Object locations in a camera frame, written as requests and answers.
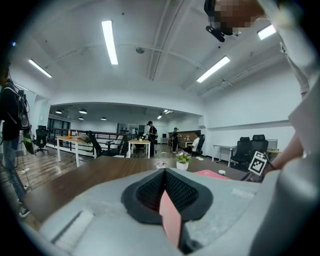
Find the pink object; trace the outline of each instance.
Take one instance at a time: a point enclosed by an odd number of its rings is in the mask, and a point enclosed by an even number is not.
[[[222,179],[222,180],[231,180],[230,178],[223,176],[221,174],[215,173],[212,170],[201,170],[201,171],[195,172],[195,174],[199,174],[202,176],[208,176],[208,177],[216,178],[216,179]]]
[[[159,213],[162,216],[162,225],[166,236],[175,247],[178,247],[181,215],[166,191],[161,197]]]

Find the dark wooden table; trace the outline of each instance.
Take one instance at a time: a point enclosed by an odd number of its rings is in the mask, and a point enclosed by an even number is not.
[[[177,167],[175,158],[146,159],[101,156],[28,192],[25,203],[35,219],[43,222],[56,210],[95,185],[155,170],[157,160],[165,161],[167,168]],[[202,170],[211,170],[216,173],[219,170],[225,170],[227,177],[232,180],[240,180],[246,175],[245,172],[214,163],[211,159],[199,161],[193,158],[187,171],[194,173]]]

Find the white ceiling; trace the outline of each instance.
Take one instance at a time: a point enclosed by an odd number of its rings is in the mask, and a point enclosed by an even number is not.
[[[79,113],[81,109],[85,109],[87,114]],[[57,110],[61,110],[62,114],[57,114]],[[77,120],[81,116],[84,117],[86,121],[99,121],[102,117],[106,117],[108,121],[117,123],[124,122],[123,120],[126,120],[127,117],[134,119],[138,118],[139,120],[146,118],[155,121],[163,112],[163,108],[104,102],[53,105],[50,108],[50,114],[62,118]],[[185,117],[186,115],[196,116],[175,110],[172,113],[163,114],[161,121],[178,119],[180,117]]]
[[[205,97],[283,60],[279,37],[260,40],[257,31],[270,22],[258,20],[224,43],[206,31],[205,0],[56,0],[35,17],[18,40],[13,58],[47,86],[57,88],[79,74],[132,74],[169,81]],[[111,65],[101,22],[113,21],[119,65]],[[143,54],[136,47],[145,48]],[[224,55],[230,62],[203,83],[196,82]],[[53,78],[34,69],[32,58]]]

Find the sneaker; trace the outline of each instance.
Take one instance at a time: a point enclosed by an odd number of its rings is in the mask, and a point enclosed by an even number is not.
[[[19,212],[19,216],[21,218],[25,218],[25,217],[27,217],[29,215],[29,213],[30,213],[30,210],[22,207],[21,211]]]

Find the white flower pot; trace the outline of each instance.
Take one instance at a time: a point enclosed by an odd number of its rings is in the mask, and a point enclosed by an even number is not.
[[[176,162],[176,168],[181,170],[181,171],[186,171],[188,169],[189,163],[180,163]]]

